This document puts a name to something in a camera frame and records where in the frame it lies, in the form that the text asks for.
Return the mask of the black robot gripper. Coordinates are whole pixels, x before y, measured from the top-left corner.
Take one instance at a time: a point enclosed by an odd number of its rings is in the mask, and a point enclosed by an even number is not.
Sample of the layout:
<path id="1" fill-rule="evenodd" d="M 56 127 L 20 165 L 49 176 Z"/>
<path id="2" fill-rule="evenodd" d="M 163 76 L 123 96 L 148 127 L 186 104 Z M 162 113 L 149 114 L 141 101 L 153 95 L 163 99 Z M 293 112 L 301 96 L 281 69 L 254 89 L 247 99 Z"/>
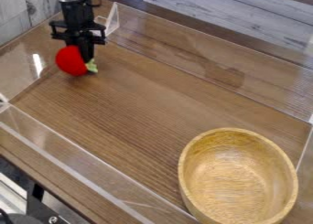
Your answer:
<path id="1" fill-rule="evenodd" d="M 95 4 L 92 0 L 59 0 L 63 20 L 49 21 L 51 37 L 75 44 L 83 61 L 88 63 L 93 58 L 93 44 L 105 44 L 105 27 L 93 22 Z"/>

